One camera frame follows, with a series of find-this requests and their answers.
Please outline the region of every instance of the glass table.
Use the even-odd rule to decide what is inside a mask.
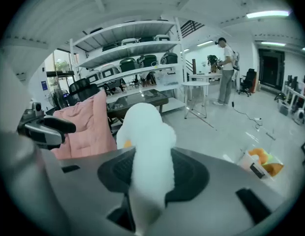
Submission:
[[[123,96],[116,102],[107,104],[107,114],[109,118],[124,119],[127,110],[137,103],[150,103],[155,107],[159,106],[159,112],[162,113],[162,105],[167,104],[169,99],[163,93],[151,89],[144,92]]]

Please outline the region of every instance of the person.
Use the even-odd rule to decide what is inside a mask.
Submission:
[[[218,63],[219,66],[223,65],[220,90],[219,90],[219,98],[218,101],[213,102],[215,105],[228,105],[230,94],[231,94],[231,86],[232,86],[232,76],[234,73],[233,68],[233,51],[230,46],[227,45],[227,41],[225,38],[221,37],[218,40],[218,45],[224,49],[225,61],[221,61]]]

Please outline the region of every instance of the gray pants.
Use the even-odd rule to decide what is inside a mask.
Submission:
[[[220,82],[220,92],[218,102],[220,104],[228,104],[231,94],[232,76],[234,70],[223,70]]]

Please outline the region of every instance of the white shelving unit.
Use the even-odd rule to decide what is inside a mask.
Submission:
[[[126,38],[141,38],[148,36],[155,36],[159,34],[169,34],[170,29],[175,26],[176,32],[178,33],[178,38],[170,39],[170,41],[149,41],[149,42],[139,42],[133,44],[127,44],[124,46],[115,47],[113,49],[102,51],[102,47],[107,44],[113,44],[120,42]],[[171,69],[176,70],[180,75],[183,72],[183,80],[186,81],[186,68],[185,68],[185,55],[184,47],[182,45],[182,34],[180,29],[180,24],[177,18],[175,22],[163,21],[163,20],[147,20],[147,21],[136,21],[129,22],[124,24],[118,24],[105,29],[98,30],[93,32],[85,37],[73,42],[73,39],[70,40],[70,51],[73,61],[74,73],[78,77],[78,71],[80,67],[87,69],[96,68],[105,64],[108,64],[113,61],[125,59],[128,57],[134,57],[145,54],[155,54],[155,53],[165,53],[172,51],[172,49],[180,45],[182,63],[178,64],[164,64],[151,67],[139,68],[124,73],[112,75],[105,79],[102,79],[97,82],[97,85],[100,86],[106,82],[121,79],[126,76],[140,74],[143,72],[151,72],[154,70],[163,70]],[[88,53],[88,58],[82,60],[79,63],[75,63],[74,58],[74,46],[84,50]],[[174,90],[178,89],[182,81],[178,81],[178,84],[169,85],[169,86],[152,86],[146,88],[137,88],[137,89],[128,89],[126,92],[118,93],[115,95],[110,95],[107,97],[107,103],[115,102],[118,98],[138,93],[141,91],[146,91],[150,89],[156,89],[158,91]],[[175,99],[169,98],[169,103],[166,104],[163,108],[163,112],[182,107],[184,103]]]

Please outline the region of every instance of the white shoe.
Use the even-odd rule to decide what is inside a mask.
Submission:
[[[219,103],[218,101],[214,101],[213,104],[217,106],[223,106],[223,104]]]

